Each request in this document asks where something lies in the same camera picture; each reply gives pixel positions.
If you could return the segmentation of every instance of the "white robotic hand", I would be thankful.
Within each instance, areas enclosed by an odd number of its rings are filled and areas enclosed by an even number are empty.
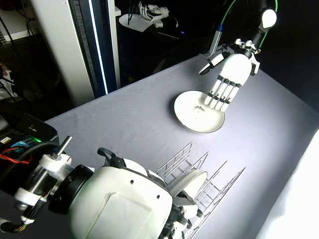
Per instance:
[[[256,49],[251,41],[242,42],[240,39],[237,39],[236,45],[245,49],[249,54],[235,53],[227,57],[217,81],[204,101],[205,105],[209,105],[211,108],[222,112],[227,110],[239,88],[246,83],[249,75],[255,75],[258,72],[260,65],[254,56],[254,53],[259,53],[259,50]],[[213,68],[226,58],[224,57],[225,55],[223,57],[221,55],[219,54],[212,61],[209,61],[210,63],[201,69],[199,74],[206,74],[209,68]]]
[[[161,19],[168,17],[169,10],[167,7],[158,7],[156,5],[143,5],[139,2],[140,15],[147,21],[153,22],[155,27],[162,26]]]

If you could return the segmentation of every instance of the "metal wire rack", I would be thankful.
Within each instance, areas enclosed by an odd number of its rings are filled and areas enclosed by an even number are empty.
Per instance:
[[[209,152],[205,153],[197,161],[191,160],[190,152],[192,148],[192,142],[186,145],[180,152],[178,152],[171,160],[164,164],[156,174],[160,176],[165,183],[169,184],[175,178],[185,174],[189,170],[202,169],[203,163],[209,155]],[[198,208],[203,212],[201,218],[191,219],[192,228],[184,231],[186,239],[192,239],[196,236],[201,227],[205,224],[208,218],[212,215],[212,212],[220,203],[222,198],[227,194],[229,189],[234,185],[240,175],[245,171],[246,167],[233,176],[223,187],[218,188],[215,185],[214,179],[217,175],[220,175],[224,170],[227,161],[225,161],[211,176],[208,177],[194,197],[194,201],[197,203]]]

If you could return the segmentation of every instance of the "light strip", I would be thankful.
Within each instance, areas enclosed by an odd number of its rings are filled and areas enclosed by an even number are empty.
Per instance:
[[[106,86],[106,80],[105,80],[105,75],[104,75],[104,68],[103,68],[103,64],[102,64],[100,44],[99,44],[99,39],[98,39],[98,33],[97,33],[97,31],[96,31],[95,18],[94,18],[94,12],[93,12],[93,7],[92,7],[92,0],[89,0],[89,7],[90,7],[90,13],[91,13],[91,19],[92,19],[94,37],[95,37],[95,44],[96,44],[96,48],[97,48],[97,50],[98,50],[98,56],[99,56],[99,61],[100,61],[100,66],[101,66],[101,71],[102,71],[102,78],[103,78],[103,83],[104,83],[105,94],[107,95],[107,94],[108,94],[108,88],[107,88],[107,86]]]

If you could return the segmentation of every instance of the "white paper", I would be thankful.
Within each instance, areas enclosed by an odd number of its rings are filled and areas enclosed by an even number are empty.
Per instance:
[[[133,14],[130,20],[130,25],[128,25],[128,18],[128,14],[121,16],[119,19],[120,24],[140,32],[144,32],[149,26],[153,24],[152,22],[146,21],[144,18],[142,18],[141,15]]]

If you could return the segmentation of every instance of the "white plate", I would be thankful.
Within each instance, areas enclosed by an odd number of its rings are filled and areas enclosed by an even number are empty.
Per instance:
[[[178,120],[188,129],[198,133],[211,133],[222,127],[225,114],[204,105],[207,94],[200,91],[186,91],[174,103]]]

